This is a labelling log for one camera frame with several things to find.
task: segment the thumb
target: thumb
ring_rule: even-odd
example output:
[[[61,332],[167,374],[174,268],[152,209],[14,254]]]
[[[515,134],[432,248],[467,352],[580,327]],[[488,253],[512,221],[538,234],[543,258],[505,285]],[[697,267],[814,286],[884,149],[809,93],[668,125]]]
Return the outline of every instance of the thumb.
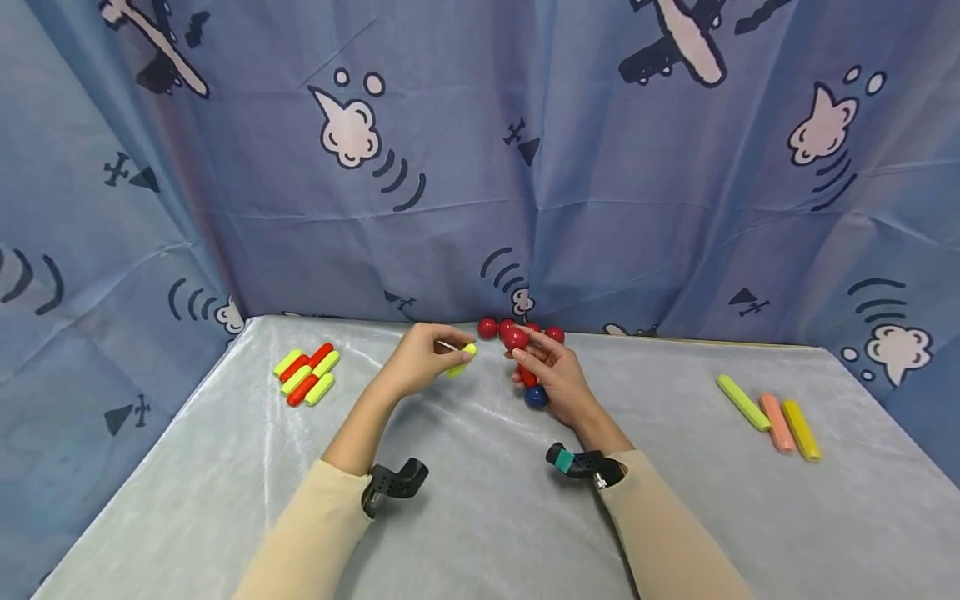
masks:
[[[553,371],[530,352],[524,349],[515,348],[513,356],[514,360],[516,360],[521,367],[536,375],[537,379],[543,383],[549,383],[553,378]]]
[[[465,365],[466,363],[470,362],[473,360],[473,354],[464,352],[462,350],[457,350],[456,352],[437,354],[437,358],[439,359],[442,370],[446,371],[447,369],[459,367],[460,365]]]

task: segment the left hand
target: left hand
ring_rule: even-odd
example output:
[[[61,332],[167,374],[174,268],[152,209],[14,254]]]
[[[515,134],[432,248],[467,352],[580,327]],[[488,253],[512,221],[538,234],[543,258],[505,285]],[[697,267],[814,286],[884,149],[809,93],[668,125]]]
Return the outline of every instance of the left hand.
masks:
[[[373,381],[396,395],[397,400],[416,394],[430,385],[440,373],[468,363],[473,356],[459,348],[473,341],[472,335],[450,325],[414,324],[403,334],[394,353]],[[457,350],[451,350],[440,342],[446,342]]]

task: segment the blue curtain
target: blue curtain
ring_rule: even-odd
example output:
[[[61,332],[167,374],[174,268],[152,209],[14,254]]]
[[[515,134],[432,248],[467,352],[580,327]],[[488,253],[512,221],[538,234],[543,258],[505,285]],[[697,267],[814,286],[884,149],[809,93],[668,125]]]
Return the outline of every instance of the blue curtain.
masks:
[[[960,481],[957,31],[947,0],[0,3],[0,597],[241,315],[823,346]]]

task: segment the beige sleeve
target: beige sleeve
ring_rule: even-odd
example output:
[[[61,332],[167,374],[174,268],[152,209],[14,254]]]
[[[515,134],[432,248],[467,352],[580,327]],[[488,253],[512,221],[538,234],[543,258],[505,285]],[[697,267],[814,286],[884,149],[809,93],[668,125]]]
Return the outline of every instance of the beige sleeve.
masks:
[[[360,496],[371,477],[317,461],[253,556],[235,600],[326,600],[372,520]]]
[[[643,600],[753,598],[717,542],[673,493],[643,452],[614,452],[627,467],[600,491]]]

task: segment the black wrist strap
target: black wrist strap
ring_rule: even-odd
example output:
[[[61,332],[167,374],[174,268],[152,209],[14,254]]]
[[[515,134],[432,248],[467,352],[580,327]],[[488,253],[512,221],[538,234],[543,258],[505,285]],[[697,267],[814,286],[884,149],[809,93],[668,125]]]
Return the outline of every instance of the black wrist strap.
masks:
[[[376,518],[376,507],[384,496],[412,498],[428,474],[430,469],[416,458],[407,459],[399,473],[394,473],[383,465],[374,465],[370,470],[372,480],[360,498],[364,513],[370,518]]]
[[[600,450],[574,454],[556,442],[546,451],[546,462],[572,479],[592,479],[603,490],[623,479],[623,467]]]

